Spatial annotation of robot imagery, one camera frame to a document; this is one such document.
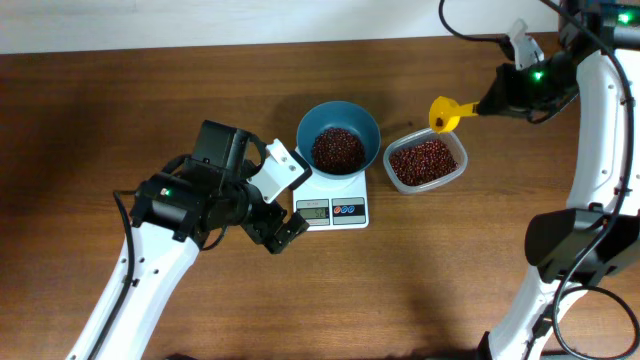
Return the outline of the white digital kitchen scale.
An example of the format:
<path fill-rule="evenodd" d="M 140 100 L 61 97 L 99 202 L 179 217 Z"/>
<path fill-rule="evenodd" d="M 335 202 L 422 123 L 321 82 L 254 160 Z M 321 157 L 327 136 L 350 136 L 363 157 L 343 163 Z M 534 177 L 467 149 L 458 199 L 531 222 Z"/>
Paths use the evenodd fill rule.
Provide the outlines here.
<path fill-rule="evenodd" d="M 293 191 L 293 207 L 309 231 L 363 229 L 369 225 L 365 171 L 375 158 L 348 175 L 332 175 L 311 167 L 312 175 Z"/>

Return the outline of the blue plastic bowl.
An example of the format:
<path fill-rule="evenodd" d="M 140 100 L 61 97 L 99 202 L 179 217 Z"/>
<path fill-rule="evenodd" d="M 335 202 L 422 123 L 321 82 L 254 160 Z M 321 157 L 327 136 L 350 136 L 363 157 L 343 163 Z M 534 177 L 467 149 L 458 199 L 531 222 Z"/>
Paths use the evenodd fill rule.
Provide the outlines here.
<path fill-rule="evenodd" d="M 374 162 L 381 147 L 381 133 L 374 117 L 363 107 L 329 101 L 304 115 L 296 143 L 315 173 L 342 180 L 365 171 Z"/>

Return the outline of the red adzuki beans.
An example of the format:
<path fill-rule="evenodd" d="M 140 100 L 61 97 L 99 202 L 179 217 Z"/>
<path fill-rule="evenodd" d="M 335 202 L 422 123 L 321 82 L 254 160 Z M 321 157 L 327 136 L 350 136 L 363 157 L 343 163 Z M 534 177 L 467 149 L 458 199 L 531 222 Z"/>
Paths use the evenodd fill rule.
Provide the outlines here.
<path fill-rule="evenodd" d="M 361 140 L 345 129 L 329 128 L 314 141 L 311 155 L 315 166 L 329 174 L 346 175 L 366 161 Z M 454 172 L 458 168 L 452 153 L 441 140 L 432 140 L 397 150 L 389 157 L 396 177 L 407 186 L 419 186 Z"/>

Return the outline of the clear plastic bean container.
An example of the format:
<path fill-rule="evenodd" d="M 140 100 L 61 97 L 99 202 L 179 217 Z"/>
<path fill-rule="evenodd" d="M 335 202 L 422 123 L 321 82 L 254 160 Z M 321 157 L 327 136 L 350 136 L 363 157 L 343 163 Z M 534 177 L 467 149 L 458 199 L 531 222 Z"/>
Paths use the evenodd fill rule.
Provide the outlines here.
<path fill-rule="evenodd" d="M 468 155 L 454 133 L 423 129 L 389 145 L 383 163 L 397 190 L 413 195 L 458 178 L 466 170 Z"/>

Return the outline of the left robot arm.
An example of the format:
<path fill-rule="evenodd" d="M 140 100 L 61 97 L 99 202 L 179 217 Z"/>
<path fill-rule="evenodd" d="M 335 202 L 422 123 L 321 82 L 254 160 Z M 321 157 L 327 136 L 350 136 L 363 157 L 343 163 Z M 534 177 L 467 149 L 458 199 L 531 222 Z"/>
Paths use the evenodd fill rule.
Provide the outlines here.
<path fill-rule="evenodd" d="M 213 232 L 241 227 L 257 245 L 279 254 L 309 225 L 277 202 L 312 174 L 279 141 L 204 121 L 194 150 L 169 161 L 133 191 L 127 210 L 114 198 L 125 239 L 118 262 L 71 359 L 138 359 L 176 286 Z"/>

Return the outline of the yellow plastic measuring scoop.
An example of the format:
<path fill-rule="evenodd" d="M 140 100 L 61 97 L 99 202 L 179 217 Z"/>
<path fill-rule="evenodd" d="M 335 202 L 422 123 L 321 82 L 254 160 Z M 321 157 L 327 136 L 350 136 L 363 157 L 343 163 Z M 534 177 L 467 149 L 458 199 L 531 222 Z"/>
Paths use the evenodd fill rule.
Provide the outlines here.
<path fill-rule="evenodd" d="M 477 116 L 477 105 L 478 102 L 460 105 L 451 98 L 440 96 L 430 107 L 429 127 L 438 134 L 452 132 L 462 118 Z"/>

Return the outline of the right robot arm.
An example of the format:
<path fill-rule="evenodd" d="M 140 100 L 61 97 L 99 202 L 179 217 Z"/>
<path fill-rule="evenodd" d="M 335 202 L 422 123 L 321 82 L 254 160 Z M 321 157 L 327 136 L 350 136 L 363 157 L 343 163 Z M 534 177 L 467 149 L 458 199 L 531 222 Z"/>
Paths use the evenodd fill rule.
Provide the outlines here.
<path fill-rule="evenodd" d="M 601 280 L 639 258 L 639 9 L 614 1 L 560 1 L 561 51 L 503 65 L 475 110 L 542 123 L 580 102 L 579 145 L 563 210 L 527 229 L 526 278 L 508 314 L 484 334 L 481 359 L 537 359 L 559 323 Z"/>

